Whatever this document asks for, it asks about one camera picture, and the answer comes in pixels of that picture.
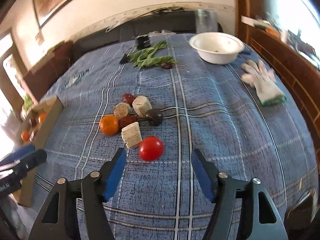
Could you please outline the red date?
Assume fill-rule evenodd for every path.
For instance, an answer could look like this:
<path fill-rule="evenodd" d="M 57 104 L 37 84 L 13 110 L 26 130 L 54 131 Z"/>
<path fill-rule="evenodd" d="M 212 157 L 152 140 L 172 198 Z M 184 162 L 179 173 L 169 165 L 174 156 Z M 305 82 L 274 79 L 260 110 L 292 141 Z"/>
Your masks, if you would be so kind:
<path fill-rule="evenodd" d="M 136 115 L 127 115 L 125 117 L 122 117 L 119 119 L 118 123 L 120 128 L 124 128 L 134 122 L 137 122 L 137 116 Z"/>
<path fill-rule="evenodd" d="M 30 118 L 29 119 L 29 124 L 30 124 L 31 127 L 36 127 L 36 125 L 37 125 L 36 119 L 35 118 Z"/>
<path fill-rule="evenodd" d="M 131 107 L 132 107 L 132 103 L 134 102 L 135 99 L 136 99 L 136 97 L 130 93 L 125 93 L 121 97 L 122 102 L 129 104 Z"/>
<path fill-rule="evenodd" d="M 33 142 L 33 141 L 34 141 L 35 136 L 36 136 L 36 133 L 37 133 L 36 130 L 33 130 L 33 131 L 31 132 L 30 137 L 29 137 L 29 141 L 30 141 L 30 142 Z"/>

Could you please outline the beige wafer block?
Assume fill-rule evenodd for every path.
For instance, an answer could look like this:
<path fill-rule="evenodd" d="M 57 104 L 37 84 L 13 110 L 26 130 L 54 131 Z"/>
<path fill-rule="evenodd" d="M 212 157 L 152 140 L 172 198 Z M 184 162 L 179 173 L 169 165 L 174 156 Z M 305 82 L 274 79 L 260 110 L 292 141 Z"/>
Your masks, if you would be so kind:
<path fill-rule="evenodd" d="M 138 147 L 142 142 L 139 123 L 134 122 L 122 128 L 121 137 L 127 148 L 133 149 Z"/>

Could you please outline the red tomato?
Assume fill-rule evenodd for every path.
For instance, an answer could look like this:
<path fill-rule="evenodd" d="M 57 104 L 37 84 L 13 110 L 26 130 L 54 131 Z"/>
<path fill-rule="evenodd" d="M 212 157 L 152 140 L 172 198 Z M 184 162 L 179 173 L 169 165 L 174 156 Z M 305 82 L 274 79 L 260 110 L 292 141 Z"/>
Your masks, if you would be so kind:
<path fill-rule="evenodd" d="M 144 161 L 155 161 L 164 152 L 164 143 L 158 137 L 146 137 L 139 146 L 138 155 Z"/>

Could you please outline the black flat adapter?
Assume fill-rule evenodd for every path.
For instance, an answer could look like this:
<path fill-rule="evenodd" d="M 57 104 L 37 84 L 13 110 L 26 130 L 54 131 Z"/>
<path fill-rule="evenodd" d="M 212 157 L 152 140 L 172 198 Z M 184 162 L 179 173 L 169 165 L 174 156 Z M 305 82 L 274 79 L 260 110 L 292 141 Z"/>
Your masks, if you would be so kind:
<path fill-rule="evenodd" d="M 120 59 L 120 64 L 126 64 L 129 62 L 129 56 L 127 54 L 124 54 L 123 57 Z"/>

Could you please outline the white bowl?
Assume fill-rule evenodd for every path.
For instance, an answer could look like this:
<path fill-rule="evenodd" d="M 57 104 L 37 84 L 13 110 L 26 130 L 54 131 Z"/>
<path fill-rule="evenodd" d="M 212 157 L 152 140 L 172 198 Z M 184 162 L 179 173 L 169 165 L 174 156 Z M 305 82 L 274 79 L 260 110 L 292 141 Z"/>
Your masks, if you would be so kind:
<path fill-rule="evenodd" d="M 218 65 L 232 63 L 245 48 L 237 37 L 218 32 L 196 34 L 189 39 L 189 45 L 201 59 Z"/>

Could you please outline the beige round cake piece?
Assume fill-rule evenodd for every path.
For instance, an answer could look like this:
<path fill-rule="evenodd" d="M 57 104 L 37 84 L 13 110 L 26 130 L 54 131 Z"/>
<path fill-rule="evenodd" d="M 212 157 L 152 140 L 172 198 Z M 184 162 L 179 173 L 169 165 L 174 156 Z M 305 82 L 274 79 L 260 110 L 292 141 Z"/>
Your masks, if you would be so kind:
<path fill-rule="evenodd" d="M 124 102 L 118 103 L 113 107 L 113 113 L 120 120 L 131 114 L 131 106 Z"/>

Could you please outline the cardboard box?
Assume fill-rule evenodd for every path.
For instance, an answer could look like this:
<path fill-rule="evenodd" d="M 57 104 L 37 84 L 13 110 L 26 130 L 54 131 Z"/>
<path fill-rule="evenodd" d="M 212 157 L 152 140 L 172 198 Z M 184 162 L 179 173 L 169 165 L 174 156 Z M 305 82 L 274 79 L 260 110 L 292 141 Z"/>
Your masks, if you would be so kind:
<path fill-rule="evenodd" d="M 16 133 L 16 143 L 18 146 L 28 146 L 30 144 L 34 145 L 36 149 L 43 148 L 46 144 L 49 135 L 63 110 L 63 104 L 60 99 L 56 96 L 49 98 L 46 101 L 34 106 L 29 114 L 27 115 L 24 122 L 20 124 L 19 130 Z M 47 113 L 46 119 L 42 124 L 38 123 L 38 117 L 42 113 Z M 36 127 L 31 127 L 29 124 L 29 119 L 35 118 L 37 121 Z M 33 142 L 22 141 L 21 133 L 23 130 L 28 130 L 29 134 L 33 130 L 36 130 L 36 136 Z M 33 202 L 33 185 L 35 182 L 35 174 L 37 168 L 30 170 L 27 173 L 26 178 L 21 180 L 22 187 L 18 191 L 14 192 L 14 198 L 21 206 L 31 207 Z"/>

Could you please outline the blue plaid tablecloth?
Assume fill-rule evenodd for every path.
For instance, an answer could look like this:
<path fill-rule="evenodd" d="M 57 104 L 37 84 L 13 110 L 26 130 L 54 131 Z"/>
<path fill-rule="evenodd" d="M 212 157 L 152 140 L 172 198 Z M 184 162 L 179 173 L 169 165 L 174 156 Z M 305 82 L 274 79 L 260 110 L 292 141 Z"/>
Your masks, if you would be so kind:
<path fill-rule="evenodd" d="M 212 65 L 189 46 L 188 34 L 154 37 L 166 41 L 157 55 L 171 55 L 177 66 L 139 69 L 120 64 L 133 41 L 89 52 L 76 61 L 45 94 L 63 103 L 44 146 L 47 161 L 35 178 L 32 226 L 55 182 L 84 178 L 124 146 L 121 135 L 99 130 L 121 97 L 146 96 L 164 116 L 159 126 L 139 121 L 143 138 L 164 142 L 153 162 L 127 152 L 127 164 L 106 215 L 116 239 L 201 239 L 214 205 L 193 174 L 190 153 L 198 148 L 208 161 L 235 179 L 259 178 L 278 212 L 286 211 L 310 190 L 318 189 L 315 149 L 306 122 L 290 93 L 279 105 L 262 106 L 253 88 L 240 80 L 241 64 L 258 60 L 246 48 L 236 61 Z"/>

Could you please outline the beige cylinder cake piece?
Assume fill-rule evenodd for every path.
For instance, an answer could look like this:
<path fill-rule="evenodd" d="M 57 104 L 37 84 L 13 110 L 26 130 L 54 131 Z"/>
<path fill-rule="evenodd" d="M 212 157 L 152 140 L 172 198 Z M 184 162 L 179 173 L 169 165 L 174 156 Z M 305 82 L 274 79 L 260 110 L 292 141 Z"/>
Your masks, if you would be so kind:
<path fill-rule="evenodd" d="M 138 96 L 132 103 L 132 107 L 135 110 L 136 114 L 141 118 L 144 118 L 147 111 L 152 109 L 152 105 L 149 102 L 146 96 Z"/>

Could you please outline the orange tangerine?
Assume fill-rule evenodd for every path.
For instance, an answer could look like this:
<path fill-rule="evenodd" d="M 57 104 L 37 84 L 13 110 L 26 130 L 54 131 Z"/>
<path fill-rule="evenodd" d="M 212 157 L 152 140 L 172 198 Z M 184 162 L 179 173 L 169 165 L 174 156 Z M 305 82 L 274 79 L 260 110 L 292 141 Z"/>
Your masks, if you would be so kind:
<path fill-rule="evenodd" d="M 99 128 L 104 135 L 115 135 L 118 133 L 119 121 L 115 115 L 105 115 L 99 121 Z"/>
<path fill-rule="evenodd" d="M 22 141 L 28 141 L 30 138 L 30 134 L 28 130 L 23 130 L 21 133 L 21 139 Z"/>
<path fill-rule="evenodd" d="M 39 115 L 38 117 L 38 123 L 42 124 L 44 122 L 44 120 L 46 119 L 47 113 L 42 113 Z"/>

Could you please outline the dark brown chestnut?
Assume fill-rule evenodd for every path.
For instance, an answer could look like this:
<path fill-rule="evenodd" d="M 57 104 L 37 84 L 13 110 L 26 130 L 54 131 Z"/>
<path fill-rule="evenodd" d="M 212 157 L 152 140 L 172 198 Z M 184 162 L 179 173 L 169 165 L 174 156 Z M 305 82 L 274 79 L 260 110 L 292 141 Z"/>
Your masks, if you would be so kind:
<path fill-rule="evenodd" d="M 163 114 L 160 109 L 153 108 L 146 112 L 145 119 L 153 126 L 159 126 L 163 121 Z"/>

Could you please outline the clear glass jar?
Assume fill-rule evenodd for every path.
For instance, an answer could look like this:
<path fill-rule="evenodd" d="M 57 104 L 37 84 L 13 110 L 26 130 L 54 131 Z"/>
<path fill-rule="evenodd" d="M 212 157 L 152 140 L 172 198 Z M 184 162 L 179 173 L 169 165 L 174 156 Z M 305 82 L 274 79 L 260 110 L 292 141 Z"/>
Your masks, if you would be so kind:
<path fill-rule="evenodd" d="M 217 11 L 216 10 L 195 10 L 196 33 L 218 32 Z"/>

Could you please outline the potted green plant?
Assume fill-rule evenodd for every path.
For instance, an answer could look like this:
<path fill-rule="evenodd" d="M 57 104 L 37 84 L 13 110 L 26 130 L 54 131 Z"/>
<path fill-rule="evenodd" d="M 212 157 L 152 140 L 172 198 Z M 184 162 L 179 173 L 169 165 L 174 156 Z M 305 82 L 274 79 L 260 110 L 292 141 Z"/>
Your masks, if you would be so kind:
<path fill-rule="evenodd" d="M 25 114 L 28 114 L 30 112 L 31 108 L 34 106 L 34 102 L 28 94 L 25 94 L 23 99 L 24 99 L 24 103 L 22 105 L 22 111 Z"/>

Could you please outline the green leafy vegetable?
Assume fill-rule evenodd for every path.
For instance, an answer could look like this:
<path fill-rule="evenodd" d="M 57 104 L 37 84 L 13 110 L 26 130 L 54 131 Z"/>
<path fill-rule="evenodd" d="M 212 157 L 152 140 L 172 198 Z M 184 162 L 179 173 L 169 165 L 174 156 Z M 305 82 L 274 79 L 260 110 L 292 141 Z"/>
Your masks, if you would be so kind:
<path fill-rule="evenodd" d="M 155 56 L 157 51 L 166 48 L 167 42 L 159 41 L 156 45 L 151 46 L 150 48 L 145 48 L 128 54 L 129 62 L 131 62 L 134 67 L 138 67 L 139 69 L 160 66 L 164 62 L 172 62 L 174 65 L 178 64 L 177 61 L 174 61 L 174 58 L 171 55 Z"/>

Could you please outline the white work glove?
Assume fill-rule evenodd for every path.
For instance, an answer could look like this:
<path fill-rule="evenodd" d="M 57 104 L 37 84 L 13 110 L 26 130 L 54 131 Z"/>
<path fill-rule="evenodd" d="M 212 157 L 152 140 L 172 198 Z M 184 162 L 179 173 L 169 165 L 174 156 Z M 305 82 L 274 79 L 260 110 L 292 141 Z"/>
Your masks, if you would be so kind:
<path fill-rule="evenodd" d="M 263 106 L 276 105 L 286 101 L 283 91 L 276 85 L 273 69 L 267 69 L 262 60 L 247 60 L 241 65 L 245 71 L 241 80 L 255 88 L 257 97 Z"/>

